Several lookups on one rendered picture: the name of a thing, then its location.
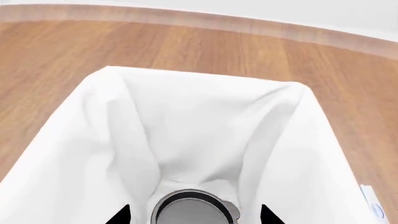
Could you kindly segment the white cloth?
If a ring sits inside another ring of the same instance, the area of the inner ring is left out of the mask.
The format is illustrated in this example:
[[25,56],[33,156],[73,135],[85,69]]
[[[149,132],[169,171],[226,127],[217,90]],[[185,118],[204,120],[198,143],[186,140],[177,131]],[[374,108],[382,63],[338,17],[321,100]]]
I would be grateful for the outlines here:
[[388,224],[372,213],[315,95],[297,82],[104,67],[50,115],[0,183],[0,224],[150,224],[185,188],[239,224]]

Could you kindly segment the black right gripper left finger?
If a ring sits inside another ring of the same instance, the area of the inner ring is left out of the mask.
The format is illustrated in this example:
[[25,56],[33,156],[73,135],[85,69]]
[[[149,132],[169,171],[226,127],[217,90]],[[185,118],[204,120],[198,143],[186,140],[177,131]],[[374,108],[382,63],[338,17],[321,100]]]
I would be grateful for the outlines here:
[[105,224],[130,224],[130,222],[131,222],[130,205],[125,205]]

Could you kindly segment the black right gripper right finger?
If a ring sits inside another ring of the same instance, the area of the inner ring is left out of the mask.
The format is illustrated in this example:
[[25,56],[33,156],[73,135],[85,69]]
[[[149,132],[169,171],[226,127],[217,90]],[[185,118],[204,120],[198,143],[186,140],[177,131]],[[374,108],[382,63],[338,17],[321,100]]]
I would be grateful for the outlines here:
[[261,224],[285,224],[272,210],[266,205],[261,207]]

